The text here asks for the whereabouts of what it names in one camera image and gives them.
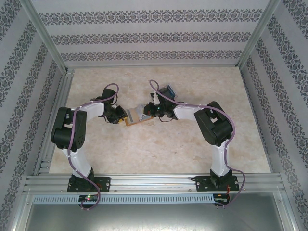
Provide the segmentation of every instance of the white arm segment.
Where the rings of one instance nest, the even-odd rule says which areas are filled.
[[[104,114],[104,104],[103,103],[93,103],[85,107],[80,108],[80,111],[87,112],[87,122],[94,117],[101,116]],[[67,156],[67,149],[62,149],[64,154]],[[91,165],[88,163],[84,148],[81,147],[76,150],[76,152],[70,151],[71,161],[74,167],[84,176],[88,176],[91,171]],[[81,177],[78,173],[73,170],[73,175],[76,177]]]
[[[199,107],[190,107],[178,105],[175,107],[174,114],[178,119],[189,119],[196,121],[194,113],[201,110]],[[224,160],[224,148],[228,140],[224,141],[220,147],[212,146],[212,171],[219,177],[226,175],[229,172]],[[227,147],[227,161],[229,162],[229,148]]]

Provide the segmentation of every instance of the patterned wallpaper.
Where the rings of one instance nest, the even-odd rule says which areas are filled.
[[[66,65],[236,64],[268,0],[34,0]]]
[[[62,73],[18,0],[0,0],[0,231],[33,174]]]
[[[242,69],[271,166],[308,230],[308,1],[283,0]]]

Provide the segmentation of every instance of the white ventilation strip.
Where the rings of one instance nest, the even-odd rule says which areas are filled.
[[[78,204],[79,195],[36,195],[36,205],[69,205]],[[100,204],[203,204],[213,203],[213,194],[177,194],[177,195],[102,195]]]

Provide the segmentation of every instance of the marble-patterned floor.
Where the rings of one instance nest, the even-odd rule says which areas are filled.
[[[246,173],[270,172],[261,139],[237,67],[147,67],[77,69],[67,106],[77,107],[100,96],[109,83],[120,86],[118,104],[125,109],[150,101],[149,80],[171,83],[178,101],[207,104],[217,101],[234,120],[230,166]],[[208,173],[210,145],[196,122],[158,118],[127,127],[94,118],[87,124],[86,156],[95,173]],[[65,155],[54,151],[50,173],[71,173]]]

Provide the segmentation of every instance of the mounting plate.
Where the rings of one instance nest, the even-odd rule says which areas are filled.
[[[84,190],[80,190],[76,187],[74,187],[74,182],[71,180],[72,178],[69,179],[68,186],[67,186],[67,192],[68,193],[95,193],[97,192],[97,189],[93,187],[92,190],[85,192]],[[109,192],[110,189],[110,177],[95,177],[94,178],[94,183],[100,188],[101,193],[107,193]]]
[[[196,176],[191,178],[191,180],[196,182],[198,192],[227,191],[228,185],[230,187],[230,191],[238,191],[240,189],[236,176],[231,176],[226,183],[220,185],[218,188],[213,185],[210,176]]]

